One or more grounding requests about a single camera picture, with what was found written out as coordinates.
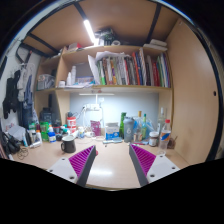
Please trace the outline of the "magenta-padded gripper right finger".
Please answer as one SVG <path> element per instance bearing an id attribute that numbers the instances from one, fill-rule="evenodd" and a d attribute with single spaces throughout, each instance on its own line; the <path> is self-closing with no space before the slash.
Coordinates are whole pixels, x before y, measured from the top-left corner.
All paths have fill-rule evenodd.
<path id="1" fill-rule="evenodd" d="M 129 155 L 141 187 L 179 171 L 165 155 L 155 156 L 134 144 L 129 146 Z"/>

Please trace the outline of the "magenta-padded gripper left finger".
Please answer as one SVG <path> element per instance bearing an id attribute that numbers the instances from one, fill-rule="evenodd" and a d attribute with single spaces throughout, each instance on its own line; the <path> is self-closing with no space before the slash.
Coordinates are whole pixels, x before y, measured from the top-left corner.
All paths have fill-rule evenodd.
<path id="1" fill-rule="evenodd" d="M 96 146 L 90 146 L 70 158 L 60 158 L 48 172 L 84 187 L 96 155 Z"/>

